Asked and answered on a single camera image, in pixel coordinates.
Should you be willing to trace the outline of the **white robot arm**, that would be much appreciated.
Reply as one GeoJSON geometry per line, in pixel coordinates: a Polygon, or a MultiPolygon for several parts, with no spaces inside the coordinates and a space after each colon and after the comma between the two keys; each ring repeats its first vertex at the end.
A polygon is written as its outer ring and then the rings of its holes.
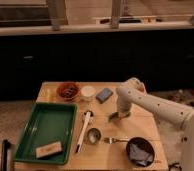
{"type": "Polygon", "coordinates": [[[143,83],[130,78],[116,88],[117,111],[124,117],[136,104],[184,131],[180,166],[182,171],[194,171],[194,107],[142,92],[143,83]]]}

